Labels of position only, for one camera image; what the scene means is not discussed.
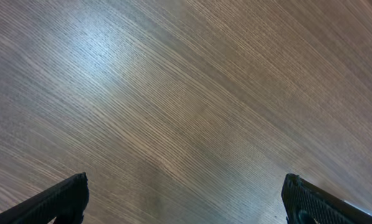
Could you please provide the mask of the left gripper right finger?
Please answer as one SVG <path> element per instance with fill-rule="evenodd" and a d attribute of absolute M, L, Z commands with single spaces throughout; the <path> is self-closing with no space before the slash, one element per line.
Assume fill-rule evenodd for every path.
<path fill-rule="evenodd" d="M 372 214 L 295 174 L 285 176 L 281 197 L 288 224 L 372 224 Z"/>

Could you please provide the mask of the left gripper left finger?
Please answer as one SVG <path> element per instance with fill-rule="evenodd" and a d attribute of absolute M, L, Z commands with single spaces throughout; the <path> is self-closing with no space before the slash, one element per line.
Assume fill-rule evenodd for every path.
<path fill-rule="evenodd" d="M 88 179 L 83 172 L 0 213 L 0 224 L 81 224 L 88 201 Z"/>

